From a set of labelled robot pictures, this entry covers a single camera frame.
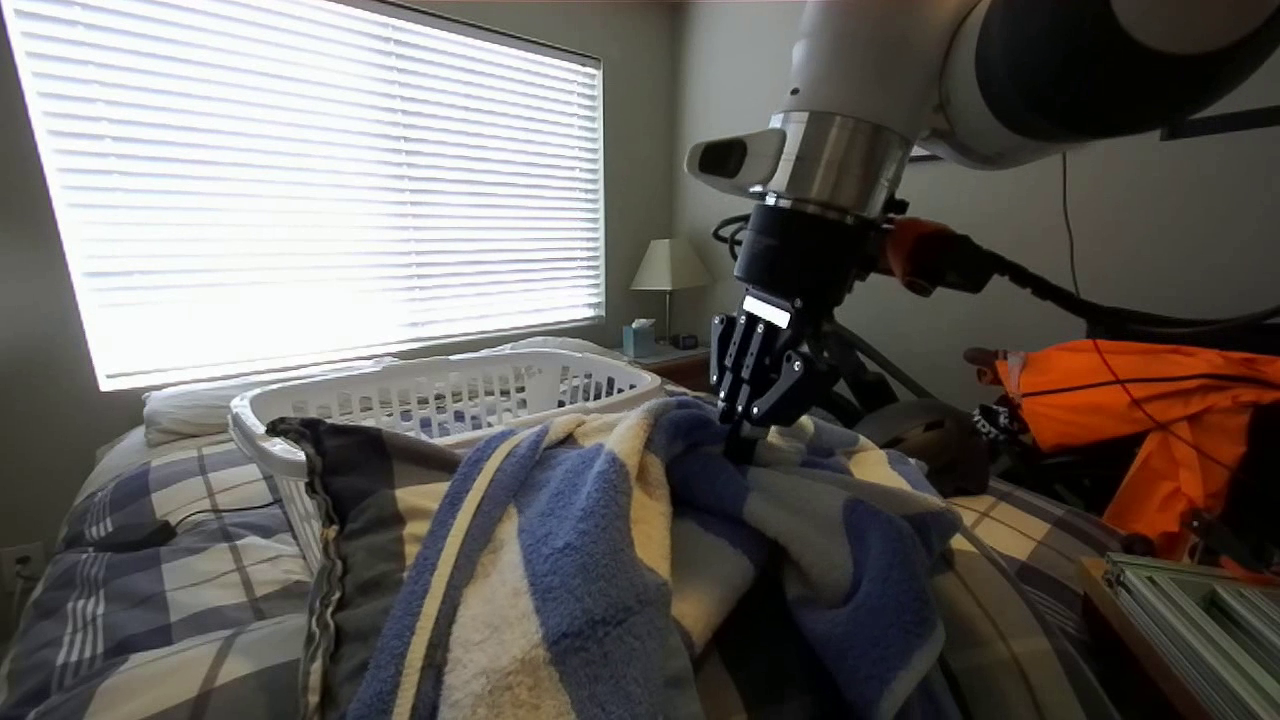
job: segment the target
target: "orange fabric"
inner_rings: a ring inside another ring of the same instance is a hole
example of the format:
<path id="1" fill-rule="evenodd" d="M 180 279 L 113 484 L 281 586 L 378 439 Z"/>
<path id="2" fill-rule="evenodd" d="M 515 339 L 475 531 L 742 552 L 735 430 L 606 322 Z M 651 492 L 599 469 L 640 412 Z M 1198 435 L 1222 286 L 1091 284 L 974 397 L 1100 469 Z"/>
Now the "orange fabric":
<path id="1" fill-rule="evenodd" d="M 1043 450 L 1149 435 L 1105 519 L 1186 556 L 1215 514 L 1257 403 L 1280 403 L 1280 361 L 1186 342 L 1071 339 L 998 362 Z"/>

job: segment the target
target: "wall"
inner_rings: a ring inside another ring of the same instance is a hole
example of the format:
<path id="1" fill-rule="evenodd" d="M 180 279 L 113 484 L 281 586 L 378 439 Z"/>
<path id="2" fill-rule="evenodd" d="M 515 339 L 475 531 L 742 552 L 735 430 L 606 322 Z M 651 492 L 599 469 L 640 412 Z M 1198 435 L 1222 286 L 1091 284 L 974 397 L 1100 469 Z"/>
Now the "wall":
<path id="1" fill-rule="evenodd" d="M 681 146 L 710 136 L 763 127 L 787 87 L 787 43 L 799 0 L 683 7 Z M 1226 106 L 1280 103 L 1280 56 Z M 1011 172 L 912 162 L 901 194 L 916 215 L 945 219 L 981 242 L 1069 284 L 1063 189 L 1077 229 L 1086 295 L 1155 313 L 1249 313 L 1280 303 L 1280 132 L 1159 143 L 1112 141 L 1036 158 Z M 719 215 L 747 203 L 676 181 L 676 233 L 710 235 Z M 727 261 L 719 284 L 688 313 L 735 303 Z M 867 279 L 842 320 L 958 403 L 981 401 L 960 361 L 965 346 L 1031 346 L 1069 339 L 1077 320 L 1007 284 L 983 295 L 916 300 L 890 279 Z"/>
<path id="2" fill-rule="evenodd" d="M 540 37 L 606 60 L 607 320 L 638 315 L 627 279 L 645 238 L 674 223 L 676 7 L 660 0 L 420 0 L 427 10 Z M 64 255 L 38 181 L 33 132 L 0 46 L 0 546 L 45 539 L 132 401 L 92 388 Z"/>

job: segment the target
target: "towel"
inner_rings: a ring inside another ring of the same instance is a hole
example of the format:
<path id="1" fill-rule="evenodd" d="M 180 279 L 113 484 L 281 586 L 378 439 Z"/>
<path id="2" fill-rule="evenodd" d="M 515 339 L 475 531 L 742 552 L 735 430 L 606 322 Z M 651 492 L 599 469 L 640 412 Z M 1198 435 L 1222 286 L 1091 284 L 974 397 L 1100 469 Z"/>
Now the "towel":
<path id="1" fill-rule="evenodd" d="M 755 465 L 701 401 L 555 415 L 471 446 L 353 717 L 960 717 L 924 470 L 799 420 Z"/>

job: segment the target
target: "plastic basket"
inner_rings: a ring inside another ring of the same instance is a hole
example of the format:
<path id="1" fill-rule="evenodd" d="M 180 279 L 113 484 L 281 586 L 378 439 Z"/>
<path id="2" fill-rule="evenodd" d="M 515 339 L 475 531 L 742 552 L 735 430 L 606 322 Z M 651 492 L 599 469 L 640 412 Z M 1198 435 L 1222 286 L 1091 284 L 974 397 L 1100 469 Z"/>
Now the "plastic basket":
<path id="1" fill-rule="evenodd" d="M 229 426 L 270 476 L 302 476 L 306 450 L 270 435 L 276 415 L 378 424 L 458 446 L 491 426 L 532 424 L 569 406 L 625 406 L 656 393 L 660 380 L 651 372 L 607 355 L 488 352 L 258 388 L 231 401 Z"/>

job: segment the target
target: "window blinds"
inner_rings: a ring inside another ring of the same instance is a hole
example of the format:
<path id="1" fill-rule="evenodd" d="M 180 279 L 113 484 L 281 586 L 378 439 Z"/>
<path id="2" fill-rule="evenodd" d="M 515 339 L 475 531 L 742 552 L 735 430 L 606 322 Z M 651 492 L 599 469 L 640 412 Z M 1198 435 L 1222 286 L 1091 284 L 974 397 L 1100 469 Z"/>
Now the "window blinds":
<path id="1" fill-rule="evenodd" d="M 102 388 L 606 313 L 599 69 L 331 0 L 4 0 Z"/>

